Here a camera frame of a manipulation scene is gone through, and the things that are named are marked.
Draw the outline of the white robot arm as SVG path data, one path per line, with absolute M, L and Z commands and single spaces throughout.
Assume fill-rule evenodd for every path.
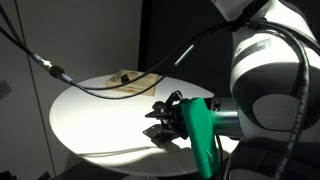
M 223 106 L 216 108 L 215 131 L 231 138 L 265 138 L 287 141 L 297 125 L 302 132 L 294 136 L 302 143 L 320 142 L 319 56 L 304 48 L 310 65 L 309 101 L 305 117 L 298 114 L 303 86 L 303 68 L 294 47 L 275 30 L 240 27 L 232 32 L 230 92 L 236 116 L 230 120 Z

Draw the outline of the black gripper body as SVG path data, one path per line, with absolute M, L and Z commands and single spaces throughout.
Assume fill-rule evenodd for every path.
M 162 126 L 171 128 L 179 137 L 187 139 L 188 131 L 181 108 L 181 103 L 184 101 L 186 98 L 177 90 L 165 102 L 155 102 L 152 105 L 153 111 L 146 114 L 145 117 L 159 120 Z

